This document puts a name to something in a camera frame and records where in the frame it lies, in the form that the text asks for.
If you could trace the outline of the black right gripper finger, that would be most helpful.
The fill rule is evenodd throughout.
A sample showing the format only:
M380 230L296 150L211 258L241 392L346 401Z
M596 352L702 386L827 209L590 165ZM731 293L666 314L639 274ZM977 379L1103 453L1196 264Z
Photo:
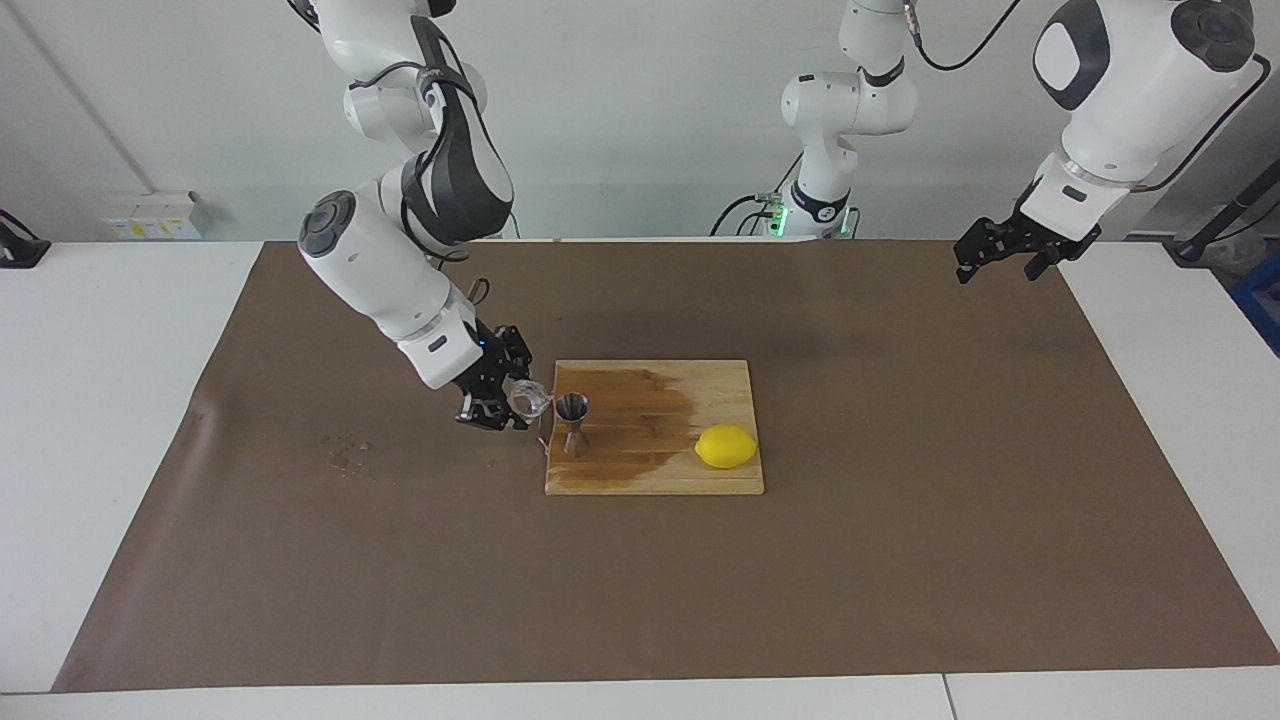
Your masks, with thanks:
M532 351L516 325L500 325L498 340L504 354L503 372L512 380L531 378Z
M500 396L465 393L454 420L462 425L484 430L527 430L529 421L516 413L509 401Z

